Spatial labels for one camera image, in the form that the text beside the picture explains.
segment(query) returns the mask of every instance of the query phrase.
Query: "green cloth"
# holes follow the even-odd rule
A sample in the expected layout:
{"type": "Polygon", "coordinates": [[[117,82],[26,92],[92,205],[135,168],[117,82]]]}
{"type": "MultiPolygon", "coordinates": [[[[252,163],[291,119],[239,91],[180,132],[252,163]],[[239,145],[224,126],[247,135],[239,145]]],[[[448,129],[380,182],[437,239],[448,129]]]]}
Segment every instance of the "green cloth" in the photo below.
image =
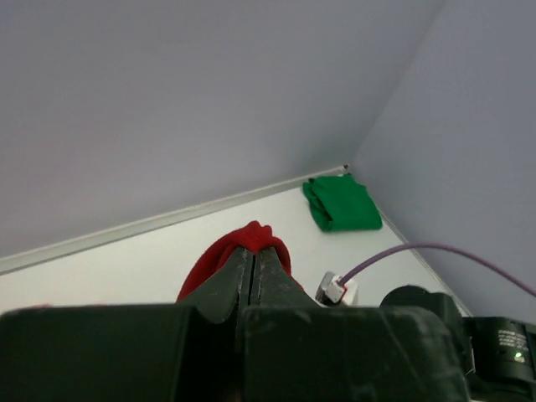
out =
{"type": "Polygon", "coordinates": [[[311,214],[324,232],[380,229],[382,219],[367,189],[350,174],[311,178],[303,184],[311,214]]]}

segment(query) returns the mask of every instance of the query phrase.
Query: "small white object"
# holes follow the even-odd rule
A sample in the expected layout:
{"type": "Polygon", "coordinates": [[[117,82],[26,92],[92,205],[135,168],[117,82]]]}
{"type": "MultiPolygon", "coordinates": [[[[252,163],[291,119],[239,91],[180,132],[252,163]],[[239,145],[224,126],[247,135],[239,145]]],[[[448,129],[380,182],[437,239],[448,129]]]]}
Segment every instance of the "small white object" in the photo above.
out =
{"type": "Polygon", "coordinates": [[[341,304],[344,306],[357,306],[358,305],[358,283],[354,279],[349,280],[344,284],[346,292],[341,299],[341,304]]]}
{"type": "Polygon", "coordinates": [[[339,304],[347,291],[346,286],[338,284],[340,278],[340,276],[335,276],[326,287],[326,297],[331,300],[333,304],[339,304]]]}
{"type": "Polygon", "coordinates": [[[341,276],[326,272],[318,287],[315,300],[324,306],[355,306],[358,303],[358,283],[351,279],[339,285],[341,276]]]}

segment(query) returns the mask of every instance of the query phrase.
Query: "red cloth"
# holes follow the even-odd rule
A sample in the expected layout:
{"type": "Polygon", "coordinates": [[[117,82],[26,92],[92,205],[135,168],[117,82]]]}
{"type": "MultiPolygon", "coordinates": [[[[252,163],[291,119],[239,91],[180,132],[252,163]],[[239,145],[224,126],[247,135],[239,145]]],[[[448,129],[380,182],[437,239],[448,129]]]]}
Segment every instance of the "red cloth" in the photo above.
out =
{"type": "Polygon", "coordinates": [[[220,269],[236,247],[244,247],[257,254],[267,247],[275,247],[277,256],[283,266],[283,270],[291,274],[291,256],[285,243],[271,233],[270,226],[261,226],[254,220],[245,227],[226,234],[211,245],[195,263],[188,274],[183,288],[177,296],[177,302],[194,291],[199,285],[209,279],[218,269],[220,269]]]}

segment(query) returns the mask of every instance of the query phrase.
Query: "wall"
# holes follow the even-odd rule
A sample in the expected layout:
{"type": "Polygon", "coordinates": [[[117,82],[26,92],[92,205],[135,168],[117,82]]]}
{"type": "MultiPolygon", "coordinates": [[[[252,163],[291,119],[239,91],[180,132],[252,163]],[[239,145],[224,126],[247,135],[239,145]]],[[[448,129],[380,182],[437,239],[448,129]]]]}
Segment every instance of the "wall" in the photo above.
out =
{"type": "MultiPolygon", "coordinates": [[[[536,3],[449,1],[353,166],[410,240],[459,245],[536,287],[536,3]]],[[[425,254],[476,314],[536,322],[480,266],[425,254]]]]}
{"type": "MultiPolygon", "coordinates": [[[[52,304],[169,303],[198,258],[219,237],[258,219],[270,224],[291,255],[292,276],[314,296],[326,271],[348,272],[357,261],[400,244],[381,230],[323,233],[311,217],[301,188],[47,261],[0,276],[0,314],[52,304]]],[[[407,281],[429,291],[445,287],[412,253],[385,259],[359,274],[358,304],[377,306],[407,281]]]]}
{"type": "Polygon", "coordinates": [[[347,162],[443,0],[5,0],[0,257],[347,162]]]}

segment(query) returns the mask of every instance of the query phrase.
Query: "white floor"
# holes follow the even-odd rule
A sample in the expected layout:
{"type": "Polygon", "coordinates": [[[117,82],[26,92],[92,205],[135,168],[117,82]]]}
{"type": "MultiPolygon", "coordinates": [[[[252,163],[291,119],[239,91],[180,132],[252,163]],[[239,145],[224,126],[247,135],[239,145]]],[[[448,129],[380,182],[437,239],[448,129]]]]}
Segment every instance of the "white floor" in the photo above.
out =
{"type": "MultiPolygon", "coordinates": [[[[218,213],[0,276],[0,312],[50,303],[173,302],[195,261],[220,236],[251,220],[269,224],[286,243],[294,277],[313,295],[325,271],[345,273],[401,240],[379,231],[324,234],[299,188],[218,213]]],[[[405,251],[358,276],[359,305],[376,306],[397,286],[446,291],[415,256],[405,251]]]]}

